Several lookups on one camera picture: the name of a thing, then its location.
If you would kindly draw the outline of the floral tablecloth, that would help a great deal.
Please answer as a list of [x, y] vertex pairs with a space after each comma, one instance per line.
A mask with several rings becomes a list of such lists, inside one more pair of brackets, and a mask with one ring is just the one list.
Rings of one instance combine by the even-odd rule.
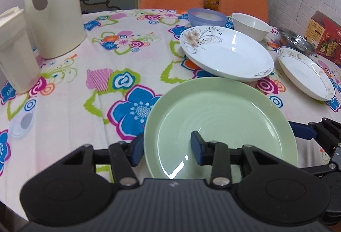
[[[184, 82], [228, 79], [206, 72], [183, 52], [179, 37], [193, 27], [186, 12], [101, 12], [84, 15], [83, 21], [85, 40], [62, 57], [42, 60], [40, 78], [27, 93], [17, 93], [9, 82], [1, 87], [1, 202], [21, 217], [20, 192], [38, 173], [85, 144], [100, 150], [132, 142], [144, 134], [157, 100]], [[279, 32], [269, 34], [260, 44], [272, 56], [273, 71], [241, 83], [269, 98], [288, 123], [339, 122], [340, 67], [318, 54], [308, 56], [336, 92], [332, 100], [315, 100], [283, 72]], [[327, 164], [330, 157], [314, 139], [295, 140], [299, 168]]]

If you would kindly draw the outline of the gold rimmed white plate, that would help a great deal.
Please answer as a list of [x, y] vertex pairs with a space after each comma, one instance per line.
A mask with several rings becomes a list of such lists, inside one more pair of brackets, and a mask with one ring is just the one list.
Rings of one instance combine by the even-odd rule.
[[334, 99], [336, 92], [332, 81], [311, 58], [286, 46], [278, 48], [277, 56], [283, 72], [299, 90], [315, 100]]

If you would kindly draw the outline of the cream thermos jug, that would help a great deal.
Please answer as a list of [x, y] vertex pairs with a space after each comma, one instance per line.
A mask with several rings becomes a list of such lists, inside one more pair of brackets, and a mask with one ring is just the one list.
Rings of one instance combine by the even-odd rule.
[[85, 39], [79, 0], [24, 0], [29, 29], [40, 56], [62, 56]]

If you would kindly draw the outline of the white plastic pitcher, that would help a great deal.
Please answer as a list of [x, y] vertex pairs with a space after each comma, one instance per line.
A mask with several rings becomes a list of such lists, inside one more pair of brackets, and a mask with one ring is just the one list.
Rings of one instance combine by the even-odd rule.
[[27, 33], [25, 12], [13, 7], [1, 14], [1, 71], [17, 93], [29, 91], [40, 78], [40, 68]]

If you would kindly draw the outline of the blue plastic bowl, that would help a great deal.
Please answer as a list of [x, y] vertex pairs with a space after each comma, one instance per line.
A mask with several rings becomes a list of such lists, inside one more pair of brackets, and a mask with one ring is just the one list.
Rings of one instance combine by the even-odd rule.
[[195, 26], [220, 26], [224, 27], [228, 17], [222, 13], [205, 8], [191, 8], [187, 11], [190, 24]]

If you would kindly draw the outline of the red cracker box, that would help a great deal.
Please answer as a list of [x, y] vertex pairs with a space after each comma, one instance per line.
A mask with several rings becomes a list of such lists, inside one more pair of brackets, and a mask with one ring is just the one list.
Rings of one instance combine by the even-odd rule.
[[310, 18], [305, 32], [315, 51], [340, 66], [341, 28], [335, 21], [316, 11]]

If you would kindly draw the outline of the light green plate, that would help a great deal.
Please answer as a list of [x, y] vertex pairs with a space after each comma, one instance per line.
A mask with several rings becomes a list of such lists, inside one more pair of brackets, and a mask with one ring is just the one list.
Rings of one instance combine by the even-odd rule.
[[147, 118], [144, 155], [153, 178], [209, 178], [191, 150], [191, 132], [229, 148], [254, 145], [292, 165], [298, 162], [293, 131], [263, 93], [230, 79], [184, 82], [164, 94]]

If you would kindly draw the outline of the stainless steel bowl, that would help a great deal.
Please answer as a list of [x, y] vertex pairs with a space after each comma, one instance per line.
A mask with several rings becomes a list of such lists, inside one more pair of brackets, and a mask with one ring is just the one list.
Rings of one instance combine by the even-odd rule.
[[279, 38], [282, 46], [291, 47], [305, 55], [311, 55], [315, 52], [314, 46], [299, 34], [283, 27], [278, 27], [277, 30], [280, 34]]

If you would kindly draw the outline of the white bowl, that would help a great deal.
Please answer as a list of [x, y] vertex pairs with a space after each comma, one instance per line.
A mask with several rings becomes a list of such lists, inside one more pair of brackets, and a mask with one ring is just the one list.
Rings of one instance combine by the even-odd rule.
[[247, 14], [232, 13], [234, 30], [239, 31], [257, 42], [265, 39], [272, 31], [270, 25], [264, 21]]

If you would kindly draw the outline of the white floral plate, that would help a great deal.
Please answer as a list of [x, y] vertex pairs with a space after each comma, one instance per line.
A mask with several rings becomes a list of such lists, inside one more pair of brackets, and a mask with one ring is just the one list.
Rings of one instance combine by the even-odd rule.
[[194, 64], [215, 76], [252, 82], [268, 76], [274, 61], [251, 37], [218, 26], [195, 26], [179, 37], [183, 52]]

